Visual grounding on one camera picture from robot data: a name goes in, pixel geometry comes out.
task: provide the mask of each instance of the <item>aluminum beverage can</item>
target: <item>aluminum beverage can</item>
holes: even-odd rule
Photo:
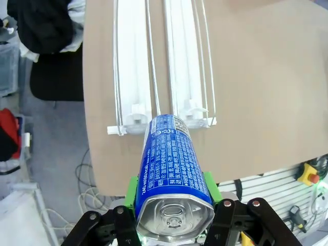
[[[137,232],[164,242],[197,237],[214,209],[186,124],[174,115],[157,116],[146,129],[143,150]]]

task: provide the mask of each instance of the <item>red button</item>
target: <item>red button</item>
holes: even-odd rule
[[[317,182],[319,182],[320,177],[317,174],[310,174],[308,177],[308,180],[312,183],[317,183]]]

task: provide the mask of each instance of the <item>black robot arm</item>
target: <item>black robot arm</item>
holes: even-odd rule
[[[204,245],[235,245],[241,231],[258,246],[301,246],[263,198],[252,199],[248,204],[230,199],[218,203]],[[62,246],[106,246],[115,238],[118,246],[141,246],[134,214],[124,206],[109,210],[104,215],[86,212]]]

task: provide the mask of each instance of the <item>metal grate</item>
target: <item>metal grate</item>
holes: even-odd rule
[[[300,207],[300,213],[307,225],[312,224],[314,216],[308,213],[312,205],[313,187],[297,182],[294,178],[299,165],[273,172],[264,173],[263,176],[250,176],[240,179],[242,182],[242,202],[247,203],[255,197],[263,197],[276,211],[281,219],[289,216],[289,210],[293,205]],[[236,193],[233,181],[222,182],[219,185],[220,191]],[[299,240],[317,230],[324,222],[325,214],[316,217],[310,229],[305,234],[295,226],[293,233]]]

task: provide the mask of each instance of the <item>gray storage box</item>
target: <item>gray storage box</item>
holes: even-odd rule
[[[18,43],[0,45],[0,97],[18,89]]]

